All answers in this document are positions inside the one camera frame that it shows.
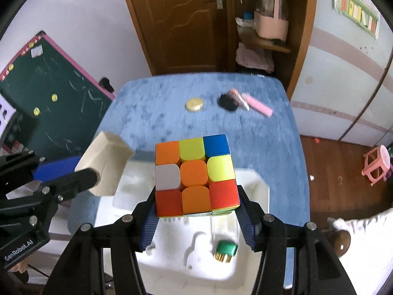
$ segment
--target blue cube tile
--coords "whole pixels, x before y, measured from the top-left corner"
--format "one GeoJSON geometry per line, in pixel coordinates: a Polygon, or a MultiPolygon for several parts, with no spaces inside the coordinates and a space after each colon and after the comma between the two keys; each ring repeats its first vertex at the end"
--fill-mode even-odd
{"type": "Polygon", "coordinates": [[[203,144],[205,146],[205,154],[207,157],[231,154],[225,134],[204,136],[203,144]]]}

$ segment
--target silver bolt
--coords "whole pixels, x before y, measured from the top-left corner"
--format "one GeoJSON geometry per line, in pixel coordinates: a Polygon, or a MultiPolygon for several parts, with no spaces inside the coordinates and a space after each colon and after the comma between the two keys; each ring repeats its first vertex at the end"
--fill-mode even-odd
{"type": "Polygon", "coordinates": [[[132,217],[132,215],[130,215],[130,214],[124,215],[124,216],[121,218],[121,220],[122,220],[124,223],[129,223],[129,222],[132,221],[132,219],[133,219],[133,217],[132,217]]]}
{"type": "Polygon", "coordinates": [[[30,216],[29,223],[30,223],[31,226],[36,226],[37,222],[38,222],[37,216],[35,216],[35,215],[30,216]]]}
{"type": "Polygon", "coordinates": [[[49,188],[48,186],[44,186],[44,187],[42,188],[42,193],[43,193],[44,195],[48,194],[49,191],[50,191],[50,188],[49,188]]]}
{"type": "Polygon", "coordinates": [[[317,229],[317,224],[315,224],[314,222],[308,222],[307,223],[307,228],[309,228],[310,230],[316,230],[317,229]]]}
{"type": "Polygon", "coordinates": [[[82,224],[81,231],[82,232],[87,232],[90,229],[90,227],[92,227],[92,226],[89,223],[82,224]]]}
{"type": "Polygon", "coordinates": [[[265,214],[265,215],[263,216],[263,219],[264,219],[266,222],[272,222],[272,221],[274,221],[274,216],[273,216],[272,214],[265,214]]]}

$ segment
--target gold round lid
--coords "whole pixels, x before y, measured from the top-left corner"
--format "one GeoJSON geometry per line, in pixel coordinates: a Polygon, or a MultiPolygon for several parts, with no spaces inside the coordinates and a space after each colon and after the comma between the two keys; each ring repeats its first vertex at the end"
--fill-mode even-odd
{"type": "Polygon", "coordinates": [[[203,100],[199,97],[194,97],[185,103],[185,108],[190,112],[198,112],[203,109],[203,100]]]}

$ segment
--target white blanket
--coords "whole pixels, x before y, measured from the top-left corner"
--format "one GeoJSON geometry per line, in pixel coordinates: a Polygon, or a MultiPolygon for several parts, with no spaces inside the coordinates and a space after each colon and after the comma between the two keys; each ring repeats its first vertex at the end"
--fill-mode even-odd
{"type": "Polygon", "coordinates": [[[377,294],[393,270],[393,208],[369,219],[338,219],[331,225],[351,235],[340,260],[357,295],[377,294]]]}

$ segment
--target cube face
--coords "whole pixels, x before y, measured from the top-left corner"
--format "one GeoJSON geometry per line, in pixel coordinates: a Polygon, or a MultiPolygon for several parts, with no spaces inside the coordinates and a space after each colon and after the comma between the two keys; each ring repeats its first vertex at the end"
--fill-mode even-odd
{"type": "Polygon", "coordinates": [[[225,134],[204,136],[203,143],[207,157],[231,154],[225,134]]]}
{"type": "Polygon", "coordinates": [[[190,138],[179,141],[179,153],[182,162],[193,160],[205,160],[205,146],[203,138],[190,138]]]}
{"type": "Polygon", "coordinates": [[[158,217],[226,215],[239,205],[226,135],[156,145],[158,217]]]}
{"type": "Polygon", "coordinates": [[[156,165],[156,191],[180,188],[180,169],[176,164],[156,165]]]}
{"type": "Polygon", "coordinates": [[[208,175],[210,182],[221,182],[235,179],[230,155],[213,156],[208,160],[208,175]]]}
{"type": "Polygon", "coordinates": [[[156,165],[180,165],[179,141],[156,144],[156,165]]]}
{"type": "Polygon", "coordinates": [[[156,213],[159,218],[183,216],[180,190],[156,191],[156,213]]]}
{"type": "Polygon", "coordinates": [[[209,191],[213,213],[232,211],[240,205],[235,180],[212,182],[209,191]]]}
{"type": "Polygon", "coordinates": [[[182,163],[180,177],[184,187],[206,185],[209,179],[206,163],[202,160],[182,163]]]}
{"type": "Polygon", "coordinates": [[[192,186],[182,192],[184,214],[211,212],[209,189],[206,186],[192,186]]]}

